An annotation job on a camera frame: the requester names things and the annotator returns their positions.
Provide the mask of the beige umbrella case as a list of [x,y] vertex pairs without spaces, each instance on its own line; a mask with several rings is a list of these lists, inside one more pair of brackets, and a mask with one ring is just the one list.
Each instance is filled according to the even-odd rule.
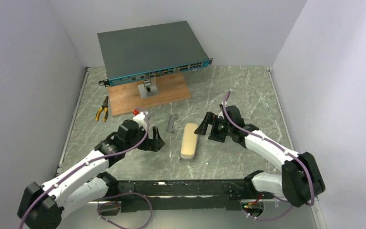
[[180,157],[182,159],[193,159],[195,157],[198,135],[195,130],[198,128],[197,124],[187,123],[184,127]]

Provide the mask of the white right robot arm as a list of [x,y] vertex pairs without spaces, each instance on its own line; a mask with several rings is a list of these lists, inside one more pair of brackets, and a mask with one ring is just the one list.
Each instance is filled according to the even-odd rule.
[[294,207],[300,207],[312,203],[325,191],[325,183],[311,153],[291,150],[269,138],[255,125],[246,124],[234,105],[220,108],[219,114],[207,112],[194,134],[205,135],[211,126],[209,140],[223,143],[226,137],[230,137],[243,148],[264,157],[280,171],[279,175],[262,170],[247,175],[244,187],[240,189],[247,197],[270,193],[284,197]]

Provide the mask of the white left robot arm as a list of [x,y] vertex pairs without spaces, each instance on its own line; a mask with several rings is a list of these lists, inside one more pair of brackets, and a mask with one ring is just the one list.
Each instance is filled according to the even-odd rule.
[[165,145],[155,126],[153,137],[148,137],[147,125],[147,121],[140,124],[125,120],[73,167],[42,185],[29,184],[17,212],[19,228],[55,229],[66,216],[90,201],[134,194],[119,187],[119,181],[106,170],[129,151],[157,152]]

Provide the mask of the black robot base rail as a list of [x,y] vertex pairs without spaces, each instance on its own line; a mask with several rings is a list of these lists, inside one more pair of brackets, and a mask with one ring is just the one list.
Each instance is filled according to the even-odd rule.
[[243,179],[120,180],[100,201],[116,200],[121,212],[140,210],[214,209],[241,210],[242,204],[273,199]]

